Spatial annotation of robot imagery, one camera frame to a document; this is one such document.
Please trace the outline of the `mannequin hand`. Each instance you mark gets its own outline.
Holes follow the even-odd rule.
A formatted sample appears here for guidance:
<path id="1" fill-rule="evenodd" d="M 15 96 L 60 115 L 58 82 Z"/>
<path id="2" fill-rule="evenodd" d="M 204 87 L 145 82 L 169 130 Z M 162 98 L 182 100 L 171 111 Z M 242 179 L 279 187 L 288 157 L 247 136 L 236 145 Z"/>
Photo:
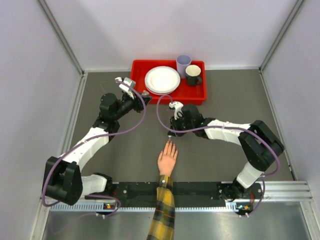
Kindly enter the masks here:
<path id="1" fill-rule="evenodd" d="M 157 160 L 159 174 L 170 177 L 177 162 L 178 149 L 176 144 L 168 140 Z"/>

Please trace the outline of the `glitter nail polish bottle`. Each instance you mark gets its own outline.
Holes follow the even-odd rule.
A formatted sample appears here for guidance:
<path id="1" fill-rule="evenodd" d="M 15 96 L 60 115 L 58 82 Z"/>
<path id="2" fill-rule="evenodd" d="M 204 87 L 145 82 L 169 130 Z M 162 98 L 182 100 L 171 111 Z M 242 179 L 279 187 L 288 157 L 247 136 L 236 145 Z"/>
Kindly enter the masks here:
<path id="1" fill-rule="evenodd" d="M 144 90 L 144 91 L 141 93 L 141 96 L 142 96 L 143 98 L 146 98 L 146 97 L 149 97 L 149 96 L 150 96 L 150 93 L 149 93 L 148 91 Z"/>

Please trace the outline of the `yellow plaid sleeve forearm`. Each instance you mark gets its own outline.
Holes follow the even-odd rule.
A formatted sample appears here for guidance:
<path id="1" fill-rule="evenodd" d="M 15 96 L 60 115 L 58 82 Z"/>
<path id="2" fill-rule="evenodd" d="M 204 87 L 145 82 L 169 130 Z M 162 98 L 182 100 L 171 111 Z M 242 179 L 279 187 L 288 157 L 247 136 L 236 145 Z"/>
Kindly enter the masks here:
<path id="1" fill-rule="evenodd" d="M 156 189 L 156 206 L 147 240 L 173 240 L 175 230 L 175 199 L 173 180 L 160 175 Z"/>

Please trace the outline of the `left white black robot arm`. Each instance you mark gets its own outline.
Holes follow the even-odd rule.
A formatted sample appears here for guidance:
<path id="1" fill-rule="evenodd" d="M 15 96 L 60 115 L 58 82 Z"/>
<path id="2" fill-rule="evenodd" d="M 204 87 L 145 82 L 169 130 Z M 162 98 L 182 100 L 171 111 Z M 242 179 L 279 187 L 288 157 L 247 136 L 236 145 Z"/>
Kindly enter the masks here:
<path id="1" fill-rule="evenodd" d="M 118 99 L 106 93 L 100 99 L 99 115 L 88 133 L 60 157 L 50 157 L 45 164 L 42 197 L 74 205 L 81 197 L 98 194 L 109 198 L 114 191 L 112 178 L 102 173 L 82 176 L 88 161 L 116 135 L 120 135 L 119 119 L 131 110 L 144 112 L 152 100 L 147 91 L 122 94 Z"/>

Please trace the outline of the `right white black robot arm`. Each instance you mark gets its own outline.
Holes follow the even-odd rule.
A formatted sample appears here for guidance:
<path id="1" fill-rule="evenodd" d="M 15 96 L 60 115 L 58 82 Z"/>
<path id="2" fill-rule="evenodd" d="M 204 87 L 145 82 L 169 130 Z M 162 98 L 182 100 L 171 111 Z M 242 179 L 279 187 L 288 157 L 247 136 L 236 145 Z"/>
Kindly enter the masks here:
<path id="1" fill-rule="evenodd" d="M 273 164 L 279 162 L 279 156 L 285 147 L 271 129 L 261 120 L 248 124 L 224 122 L 215 118 L 204 118 L 194 104 L 184 105 L 174 101 L 169 104 L 174 111 L 170 118 L 169 136 L 181 137 L 194 133 L 207 140 L 219 140 L 242 147 L 247 158 L 241 172 L 230 186 L 221 191 L 228 201 L 245 198 L 252 191 L 252 185 Z"/>

